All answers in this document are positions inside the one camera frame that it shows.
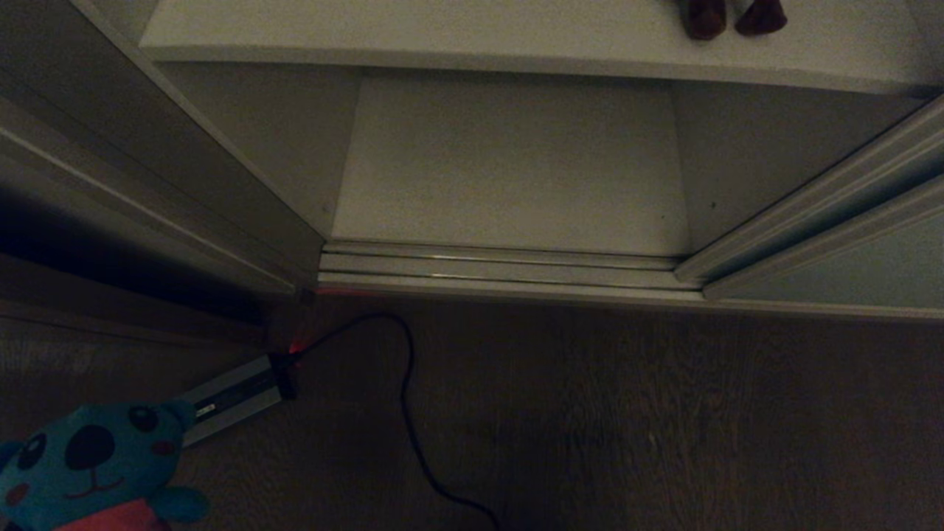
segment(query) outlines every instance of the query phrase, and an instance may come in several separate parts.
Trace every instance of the toy face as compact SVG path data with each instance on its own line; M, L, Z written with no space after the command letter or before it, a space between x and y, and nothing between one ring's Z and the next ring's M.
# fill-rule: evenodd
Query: toy face
M0 510L45 528L148 496L174 474L187 407L84 406L49 424L0 471Z

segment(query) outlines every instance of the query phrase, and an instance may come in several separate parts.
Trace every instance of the toy eye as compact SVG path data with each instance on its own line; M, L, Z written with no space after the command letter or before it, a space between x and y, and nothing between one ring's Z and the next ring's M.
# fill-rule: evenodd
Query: toy eye
M28 471L40 462L45 451L46 434L37 434L31 437L20 451L20 458L16 462L16 467L21 471Z
M147 407L132 407L127 412L127 419L140 432L150 433L158 427L158 414Z

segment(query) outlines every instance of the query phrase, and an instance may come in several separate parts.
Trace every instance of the toy arm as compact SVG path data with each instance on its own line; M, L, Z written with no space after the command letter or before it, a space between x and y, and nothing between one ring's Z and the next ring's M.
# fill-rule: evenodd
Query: toy arm
M168 522L196 522L207 516L210 502L192 488L163 488L147 499L154 513Z

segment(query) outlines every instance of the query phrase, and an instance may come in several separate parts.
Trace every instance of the floor board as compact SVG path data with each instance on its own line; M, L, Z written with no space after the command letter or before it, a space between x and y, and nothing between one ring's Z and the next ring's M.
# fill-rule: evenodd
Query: floor board
M432 467L507 530L941 528L944 327L322 297L413 326ZM0 322L0 437L83 402L174 396L246 355ZM364 324L302 395L188 451L188 529L488 529L426 485L399 416L405 344Z

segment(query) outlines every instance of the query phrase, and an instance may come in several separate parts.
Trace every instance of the wall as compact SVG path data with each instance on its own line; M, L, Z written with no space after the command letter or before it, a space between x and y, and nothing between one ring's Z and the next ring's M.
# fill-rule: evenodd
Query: wall
M924 34L934 61L944 80L944 2L940 0L905 0L911 14Z
M357 68L157 63L253 173L328 236L361 86Z
M704 248L919 107L915 98L677 81L692 248Z
M92 4L129 41L141 40L151 14L160 0L76 0L76 4Z

